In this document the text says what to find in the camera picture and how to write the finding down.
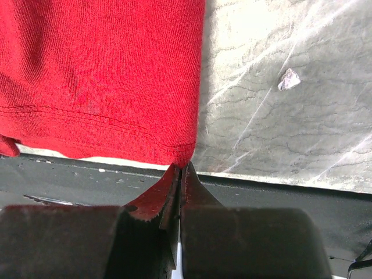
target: scratched tabletop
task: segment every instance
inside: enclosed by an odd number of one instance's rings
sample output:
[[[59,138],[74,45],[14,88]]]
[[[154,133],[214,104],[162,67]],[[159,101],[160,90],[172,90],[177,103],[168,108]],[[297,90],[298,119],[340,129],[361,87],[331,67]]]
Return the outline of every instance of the scratched tabletop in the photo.
[[[207,1],[197,171],[372,193],[372,1]],[[301,83],[278,90],[291,68]]]

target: red cloth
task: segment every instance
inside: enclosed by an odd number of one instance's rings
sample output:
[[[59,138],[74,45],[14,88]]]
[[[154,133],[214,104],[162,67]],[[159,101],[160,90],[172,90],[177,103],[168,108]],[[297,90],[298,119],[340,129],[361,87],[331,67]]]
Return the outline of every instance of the red cloth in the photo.
[[[0,1],[0,153],[185,165],[203,0]]]

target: small white object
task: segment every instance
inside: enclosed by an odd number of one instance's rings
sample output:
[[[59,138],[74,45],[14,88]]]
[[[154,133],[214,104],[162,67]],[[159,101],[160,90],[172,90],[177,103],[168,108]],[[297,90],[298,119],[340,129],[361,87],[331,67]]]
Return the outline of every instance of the small white object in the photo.
[[[287,71],[285,71],[285,73],[281,77],[281,80],[278,84],[278,89],[289,90],[299,85],[300,82],[301,80],[298,74],[295,71],[293,71],[291,68],[289,68]]]

